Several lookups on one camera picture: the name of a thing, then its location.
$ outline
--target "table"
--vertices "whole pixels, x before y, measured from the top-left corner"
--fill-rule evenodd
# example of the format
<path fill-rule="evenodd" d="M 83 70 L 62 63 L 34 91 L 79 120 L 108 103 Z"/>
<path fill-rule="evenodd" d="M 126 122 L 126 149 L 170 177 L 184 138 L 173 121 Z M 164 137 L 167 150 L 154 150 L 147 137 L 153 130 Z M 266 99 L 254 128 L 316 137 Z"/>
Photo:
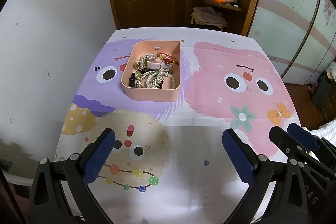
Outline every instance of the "table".
<path fill-rule="evenodd" d="M 121 86 L 133 45 L 150 39 L 181 41 L 174 103 L 134 101 Z M 113 222 L 222 224 L 248 188 L 222 146 L 223 131 L 233 128 L 257 154 L 285 162 L 268 132 L 292 122 L 300 125 L 293 103 L 254 39 L 194 28 L 117 30 L 70 105 L 55 160 L 81 153 L 98 126 L 109 126 L 116 145 L 89 187 Z"/>

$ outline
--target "corner shelf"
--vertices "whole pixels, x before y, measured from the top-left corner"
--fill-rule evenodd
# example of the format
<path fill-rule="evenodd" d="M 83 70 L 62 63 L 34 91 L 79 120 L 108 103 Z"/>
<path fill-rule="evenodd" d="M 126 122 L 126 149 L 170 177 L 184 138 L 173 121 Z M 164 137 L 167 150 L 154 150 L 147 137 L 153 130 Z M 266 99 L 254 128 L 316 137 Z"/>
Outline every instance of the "corner shelf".
<path fill-rule="evenodd" d="M 224 9 L 230 9 L 230 10 L 234 10 L 234 11 L 238 11 L 238 12 L 243 12 L 244 11 L 243 8 L 233 6 L 229 3 L 220 4 L 220 3 L 214 2 L 214 0 L 202 0 L 202 1 L 206 4 L 211 5 L 211 6 L 221 7 L 221 8 L 224 8 Z"/>

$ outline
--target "blue gripper pad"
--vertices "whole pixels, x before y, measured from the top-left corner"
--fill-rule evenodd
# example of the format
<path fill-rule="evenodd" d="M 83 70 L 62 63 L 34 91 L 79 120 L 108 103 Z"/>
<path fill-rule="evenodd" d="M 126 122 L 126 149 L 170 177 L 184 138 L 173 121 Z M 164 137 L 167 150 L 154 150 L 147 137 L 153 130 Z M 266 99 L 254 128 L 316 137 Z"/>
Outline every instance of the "blue gripper pad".
<path fill-rule="evenodd" d="M 86 186 L 98 178 L 98 174 L 111 153 L 115 141 L 114 131 L 110 130 L 85 163 L 82 178 Z"/>
<path fill-rule="evenodd" d="M 249 186 L 251 186 L 254 181 L 253 164 L 248 160 L 247 156 L 230 135 L 228 130 L 225 130 L 223 133 L 222 143 L 241 181 L 248 183 Z"/>
<path fill-rule="evenodd" d="M 288 135 L 291 136 L 299 145 L 308 151 L 316 152 L 319 148 L 316 139 L 309 132 L 298 126 L 296 123 L 291 123 L 287 128 Z"/>

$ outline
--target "beige cartoon character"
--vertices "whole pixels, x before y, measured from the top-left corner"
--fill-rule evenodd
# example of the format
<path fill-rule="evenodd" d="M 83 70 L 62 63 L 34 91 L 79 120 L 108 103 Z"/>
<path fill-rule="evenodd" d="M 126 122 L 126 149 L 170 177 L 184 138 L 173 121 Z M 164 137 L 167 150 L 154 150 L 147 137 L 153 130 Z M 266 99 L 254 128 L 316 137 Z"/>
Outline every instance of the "beige cartoon character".
<path fill-rule="evenodd" d="M 144 113 L 115 110 L 97 122 L 90 139 L 96 140 L 105 128 L 114 130 L 115 145 L 100 177 L 124 190 L 145 192 L 147 187 L 157 185 L 171 148 L 165 126 Z"/>

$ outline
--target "stack of paper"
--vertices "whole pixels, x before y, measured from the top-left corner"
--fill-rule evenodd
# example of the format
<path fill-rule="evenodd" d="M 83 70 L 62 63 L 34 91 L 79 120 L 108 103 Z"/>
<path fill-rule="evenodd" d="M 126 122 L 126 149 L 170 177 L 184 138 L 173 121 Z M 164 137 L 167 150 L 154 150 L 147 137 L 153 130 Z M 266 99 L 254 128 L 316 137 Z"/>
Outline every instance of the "stack of paper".
<path fill-rule="evenodd" d="M 227 27 L 227 22 L 222 17 L 221 13 L 214 11 L 212 7 L 200 7 L 194 8 L 192 18 L 196 24 L 216 26 L 223 30 L 223 27 Z"/>

